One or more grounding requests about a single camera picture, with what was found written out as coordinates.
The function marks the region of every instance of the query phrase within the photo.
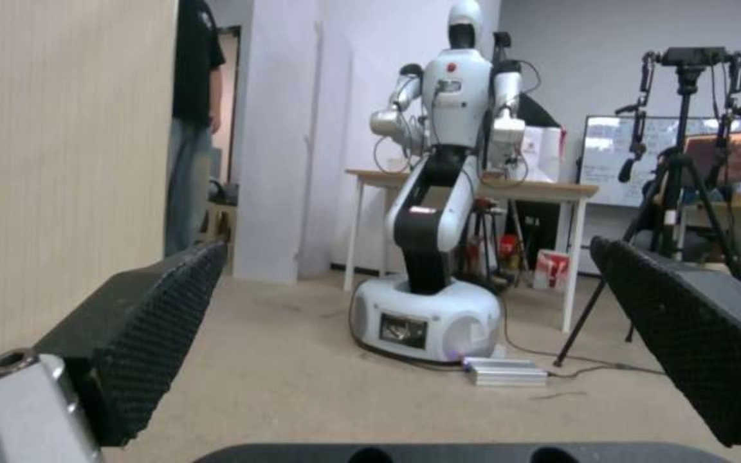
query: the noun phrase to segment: humanoid robot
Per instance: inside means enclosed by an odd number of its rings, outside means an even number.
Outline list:
[[[488,356],[496,345],[496,296],[450,276],[479,187],[485,147],[512,150],[526,124],[517,117],[522,86],[518,62],[488,62],[476,50],[482,11],[474,0],[450,10],[450,49],[427,64],[402,67],[389,107],[370,117],[374,134],[412,152],[423,150],[385,219],[385,232],[402,248],[408,274],[376,278],[356,288],[350,326],[367,348],[404,358],[456,363]],[[424,123],[406,120],[421,97]],[[432,187],[450,188],[443,208],[423,205]]]

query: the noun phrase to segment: jeans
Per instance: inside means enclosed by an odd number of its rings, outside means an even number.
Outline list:
[[[188,249],[196,240],[208,199],[211,132],[208,127],[174,118],[167,156],[165,256]]]

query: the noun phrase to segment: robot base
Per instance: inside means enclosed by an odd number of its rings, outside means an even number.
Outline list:
[[[408,278],[391,275],[356,288],[350,326],[362,345],[438,363],[489,357],[497,344],[497,297],[482,287],[454,280],[440,293],[412,294]]]

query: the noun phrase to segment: red and white bag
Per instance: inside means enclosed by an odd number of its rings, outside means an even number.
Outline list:
[[[547,249],[539,250],[536,269],[533,271],[533,288],[553,289],[558,293],[564,293],[570,264],[571,258],[567,254]]]

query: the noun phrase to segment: wooden wall panel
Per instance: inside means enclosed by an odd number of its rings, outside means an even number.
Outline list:
[[[0,352],[161,257],[176,0],[0,0]]]

